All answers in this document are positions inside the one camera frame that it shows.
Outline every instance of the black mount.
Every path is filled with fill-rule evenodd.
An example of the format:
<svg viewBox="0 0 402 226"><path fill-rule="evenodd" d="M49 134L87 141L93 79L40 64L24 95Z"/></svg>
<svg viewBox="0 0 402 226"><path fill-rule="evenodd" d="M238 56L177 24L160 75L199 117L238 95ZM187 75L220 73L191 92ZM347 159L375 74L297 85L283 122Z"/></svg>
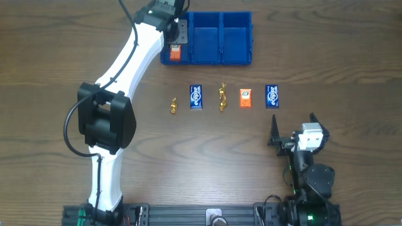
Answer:
<svg viewBox="0 0 402 226"><path fill-rule="evenodd" d="M287 196L280 203L278 210L280 219L283 223L298 226L338 226L341 225L339 207L334 207L326 200L332 196L331 187L334 184L335 171L324 164L314 164L313 160L313 154L322 150L330 134L313 113L310 114L310 122L320 124L323 134L322 142L316 150L297 151L298 135L303 132L295 131L289 138L280 137L276 117L272 116L268 145L276 146L278 156L288 156L287 168L290 168L291 186L295 192L294 196Z"/></svg>
<svg viewBox="0 0 402 226"><path fill-rule="evenodd" d="M99 90L99 85L83 83L78 91L78 101ZM101 108L110 103L110 110ZM136 131L136 118L131 100L124 92L113 94L102 90L78 106L80 133L85 136L85 143L93 147L98 145L116 154L120 148L126 148Z"/></svg>
<svg viewBox="0 0 402 226"><path fill-rule="evenodd" d="M139 10L134 17L136 23L146 23L156 27L157 31L163 31L165 41L170 43L179 35L178 23L175 19L184 15L190 7L183 9L185 0L153 0L147 6Z"/></svg>

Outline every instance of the wooden table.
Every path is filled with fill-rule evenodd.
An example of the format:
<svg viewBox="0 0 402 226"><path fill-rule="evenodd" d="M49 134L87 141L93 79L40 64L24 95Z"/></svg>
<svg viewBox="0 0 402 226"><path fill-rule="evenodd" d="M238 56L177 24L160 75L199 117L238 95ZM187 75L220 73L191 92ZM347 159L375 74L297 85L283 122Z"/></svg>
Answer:
<svg viewBox="0 0 402 226"><path fill-rule="evenodd" d="M147 2L127 6L135 12ZM271 116L289 136L314 112L331 132L314 158L336 171L331 201L340 204L343 225L400 223L402 1L203 0L190 9L252 11L253 63L152 62L133 100L138 126L124 154L124 201L252 204L292 195L282 180L287 159L266 145ZM79 85L110 67L129 32L117 1L0 3L3 225L60 225L63 205L88 198L91 162L67 149L63 121ZM191 111L188 87L196 83L205 106ZM270 83L279 85L278 110L264 107ZM252 109L239 109L239 89L253 90ZM77 116L71 125L73 145L87 151Z"/></svg>

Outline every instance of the wooden tabletop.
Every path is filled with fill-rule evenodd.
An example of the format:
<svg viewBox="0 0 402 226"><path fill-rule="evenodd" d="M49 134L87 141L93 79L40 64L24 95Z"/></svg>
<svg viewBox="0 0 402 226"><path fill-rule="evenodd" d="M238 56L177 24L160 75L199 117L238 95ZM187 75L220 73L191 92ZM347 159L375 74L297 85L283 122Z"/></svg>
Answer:
<svg viewBox="0 0 402 226"><path fill-rule="evenodd" d="M126 4L135 12L147 2ZM124 201L252 204L292 195L282 180L287 158L266 145L271 117L290 136L314 112L331 133L314 160L336 171L331 201L340 204L343 225L400 223L402 1L203 0L190 10L252 11L253 63L153 60L133 100L138 126L124 153ZM91 162L67 149L63 122L80 84L103 75L129 33L117 1L1 1L3 225L60 225L63 205L89 197ZM191 111L189 85L198 83L204 109ZM279 85L277 110L265 109L266 84ZM253 90L252 109L239 108L239 89ZM87 151L76 115L69 133Z"/></svg>

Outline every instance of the blue tray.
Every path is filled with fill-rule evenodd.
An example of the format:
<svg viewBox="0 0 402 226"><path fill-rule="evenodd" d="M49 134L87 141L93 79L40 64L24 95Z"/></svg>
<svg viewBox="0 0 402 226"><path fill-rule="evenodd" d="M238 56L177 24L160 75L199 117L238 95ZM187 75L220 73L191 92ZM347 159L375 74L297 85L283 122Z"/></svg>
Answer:
<svg viewBox="0 0 402 226"><path fill-rule="evenodd" d="M170 45L161 52L165 65L248 65L253 59L251 12L188 12L188 44L182 60L170 60Z"/></svg>

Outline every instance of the brown wooden surface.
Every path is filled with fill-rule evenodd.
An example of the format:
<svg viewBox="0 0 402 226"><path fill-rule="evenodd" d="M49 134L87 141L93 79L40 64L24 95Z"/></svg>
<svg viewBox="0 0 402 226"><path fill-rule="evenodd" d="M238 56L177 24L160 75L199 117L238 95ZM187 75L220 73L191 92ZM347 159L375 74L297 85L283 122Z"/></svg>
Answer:
<svg viewBox="0 0 402 226"><path fill-rule="evenodd" d="M127 5L134 12L146 2ZM286 158L266 146L271 116L289 136L314 112L331 132L315 162L336 170L331 200L343 224L400 223L402 1L204 0L191 10L252 11L253 64L152 62L133 101L138 127L124 154L124 201L252 204L291 195L281 175ZM62 124L81 82L109 68L129 32L117 1L0 2L3 225L60 225L63 205L88 198L90 160L66 148ZM195 83L203 85L201 111L189 109ZM267 83L279 84L278 110L264 108ZM253 90L250 110L239 109L241 88ZM70 137L86 151L77 116Z"/></svg>

